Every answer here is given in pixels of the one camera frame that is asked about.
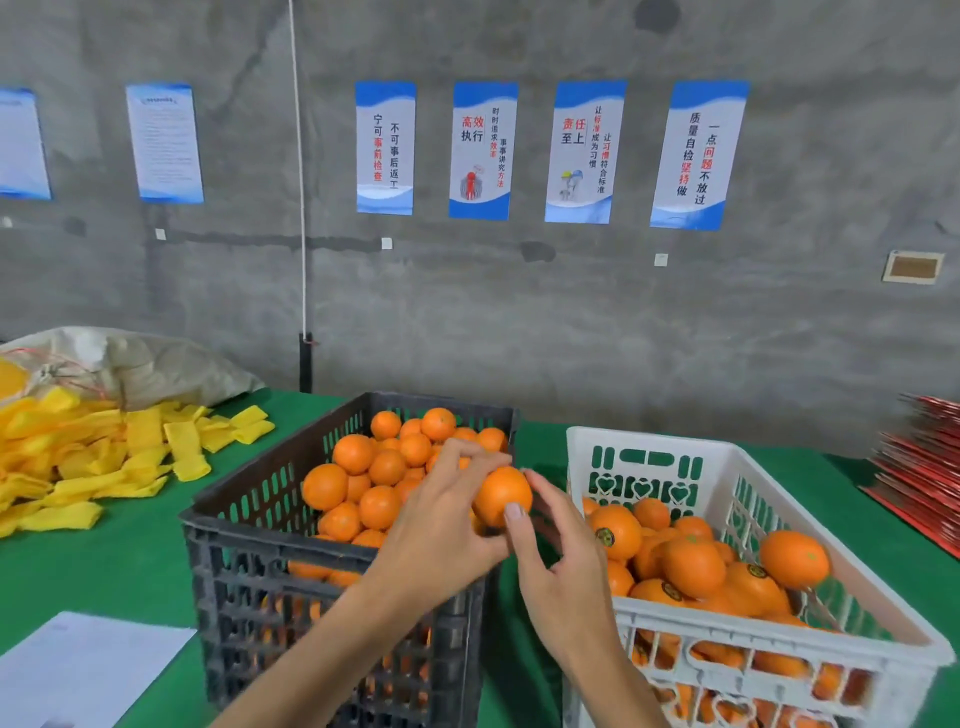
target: plastic basket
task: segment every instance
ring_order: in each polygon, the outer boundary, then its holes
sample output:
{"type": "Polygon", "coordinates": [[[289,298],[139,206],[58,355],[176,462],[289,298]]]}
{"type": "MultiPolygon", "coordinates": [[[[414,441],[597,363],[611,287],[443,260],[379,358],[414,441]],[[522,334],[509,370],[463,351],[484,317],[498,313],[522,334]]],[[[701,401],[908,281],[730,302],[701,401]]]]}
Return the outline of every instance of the plastic basket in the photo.
{"type": "MultiPolygon", "coordinates": [[[[204,489],[180,514],[211,702],[224,708],[343,592],[292,576],[288,561],[363,573],[376,556],[372,548],[308,538],[317,532],[318,514],[300,496],[304,475],[329,462],[344,435],[369,434],[377,412],[390,409],[406,421],[435,406],[451,410],[462,425],[501,428],[513,447],[519,415],[512,408],[371,392],[204,489]]],[[[474,726],[486,589],[487,579],[481,579],[424,616],[357,685],[330,725],[474,726]]]]}
{"type": "MultiPolygon", "coordinates": [[[[646,637],[656,633],[648,662],[640,669],[662,696],[672,698],[664,704],[672,725],[907,728],[937,670],[954,661],[949,642],[743,449],[724,442],[572,427],[567,450],[570,493],[578,508],[583,496],[602,505],[656,497],[670,506],[674,519],[706,519],[716,537],[746,562],[756,563],[760,541],[782,528],[808,534],[828,550],[832,576],[815,593],[791,594],[801,619],[822,629],[613,599],[628,653],[637,630],[646,630],[646,637]],[[671,644],[677,643],[673,636],[680,638],[675,657],[660,654],[664,635],[671,644]],[[740,648],[742,667],[696,659],[691,649],[701,641],[740,648]],[[754,670],[758,651],[802,658],[810,675],[791,678],[754,670]],[[824,665],[842,669],[839,687],[826,700],[814,694],[824,665]],[[701,712],[707,691],[716,696],[707,698],[712,710],[701,712]],[[728,709],[726,716],[720,715],[721,707],[728,709]]],[[[593,728],[566,682],[564,726],[593,728]]]]}

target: person's left hand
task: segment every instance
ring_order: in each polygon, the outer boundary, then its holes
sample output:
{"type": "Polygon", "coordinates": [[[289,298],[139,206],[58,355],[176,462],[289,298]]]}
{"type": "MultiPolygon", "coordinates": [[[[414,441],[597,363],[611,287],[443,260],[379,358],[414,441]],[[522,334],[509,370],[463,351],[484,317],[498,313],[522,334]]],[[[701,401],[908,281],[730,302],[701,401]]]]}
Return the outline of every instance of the person's left hand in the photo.
{"type": "Polygon", "coordinates": [[[379,580],[386,595],[419,610],[419,617],[507,558],[507,537],[478,536],[470,508],[487,475],[512,459],[476,443],[447,440],[361,581],[379,580]],[[471,458],[465,470],[460,470],[462,457],[471,458]]]}

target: concrete wall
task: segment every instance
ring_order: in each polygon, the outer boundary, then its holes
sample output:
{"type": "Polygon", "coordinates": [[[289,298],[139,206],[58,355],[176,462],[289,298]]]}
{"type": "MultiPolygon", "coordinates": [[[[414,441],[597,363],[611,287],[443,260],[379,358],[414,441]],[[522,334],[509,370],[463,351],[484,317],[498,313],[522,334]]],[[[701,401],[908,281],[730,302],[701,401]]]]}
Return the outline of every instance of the concrete wall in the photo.
{"type": "MultiPolygon", "coordinates": [[[[898,392],[960,394],[956,3],[298,5],[319,390],[861,454],[898,392]],[[672,84],[716,77],[753,84],[724,228],[650,229],[672,84]],[[365,78],[418,84],[411,218],[354,212],[365,78]],[[452,87],[476,78],[520,84],[509,223],[446,217],[452,87]],[[569,78],[630,82],[609,226],[542,222],[569,78]],[[940,282],[881,284],[894,248],[947,253],[940,282]]],[[[39,94],[56,196],[0,201],[0,338],[167,332],[296,387],[285,0],[0,0],[0,85],[39,94]],[[137,199],[124,84],[147,81],[195,87],[203,206],[137,199]]]]}

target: black plastic crate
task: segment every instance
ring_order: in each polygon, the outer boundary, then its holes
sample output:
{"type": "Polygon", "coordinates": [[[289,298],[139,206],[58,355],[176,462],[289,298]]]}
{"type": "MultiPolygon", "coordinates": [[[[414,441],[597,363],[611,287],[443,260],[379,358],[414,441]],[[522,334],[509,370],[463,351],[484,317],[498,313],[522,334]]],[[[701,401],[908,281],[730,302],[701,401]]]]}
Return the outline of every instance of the black plastic crate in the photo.
{"type": "MultiPolygon", "coordinates": [[[[343,593],[333,584],[292,576],[288,561],[363,573],[376,556],[372,548],[308,538],[317,533],[318,514],[302,500],[303,477],[330,462],[344,435],[369,435],[377,412],[393,410],[406,422],[431,407],[446,407],[460,425],[476,430],[499,427],[513,451],[519,426],[513,408],[368,392],[199,492],[180,514],[211,702],[226,707],[343,593]]],[[[475,726],[488,580],[425,615],[356,686],[330,725],[475,726]]]]}

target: green tablecloth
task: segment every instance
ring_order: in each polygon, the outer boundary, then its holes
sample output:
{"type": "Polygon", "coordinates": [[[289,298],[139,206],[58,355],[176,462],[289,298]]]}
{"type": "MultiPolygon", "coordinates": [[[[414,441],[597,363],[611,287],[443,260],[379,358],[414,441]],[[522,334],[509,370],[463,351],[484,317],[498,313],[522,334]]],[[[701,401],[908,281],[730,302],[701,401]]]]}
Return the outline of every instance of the green tablecloth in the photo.
{"type": "MultiPolygon", "coordinates": [[[[270,448],[341,400],[264,390],[226,405],[230,414],[259,404],[276,430],[249,447],[210,458],[213,475],[174,482],[149,500],[112,501],[86,532],[17,534],[0,541],[0,653],[63,610],[193,626],[186,553],[178,513],[214,479],[270,448]]],[[[565,481],[566,425],[524,423],[517,464],[565,481]]],[[[750,454],[881,579],[960,646],[960,565],[857,491],[855,463],[804,449],[748,448],[750,454]]],[[[516,561],[503,567],[484,624],[481,728],[560,725],[560,672],[540,647],[516,585],[516,561]]],[[[944,670],[918,726],[941,728],[960,715],[960,668],[944,670]]],[[[199,728],[214,717],[204,696],[197,640],[147,690],[122,728],[199,728]]]]}

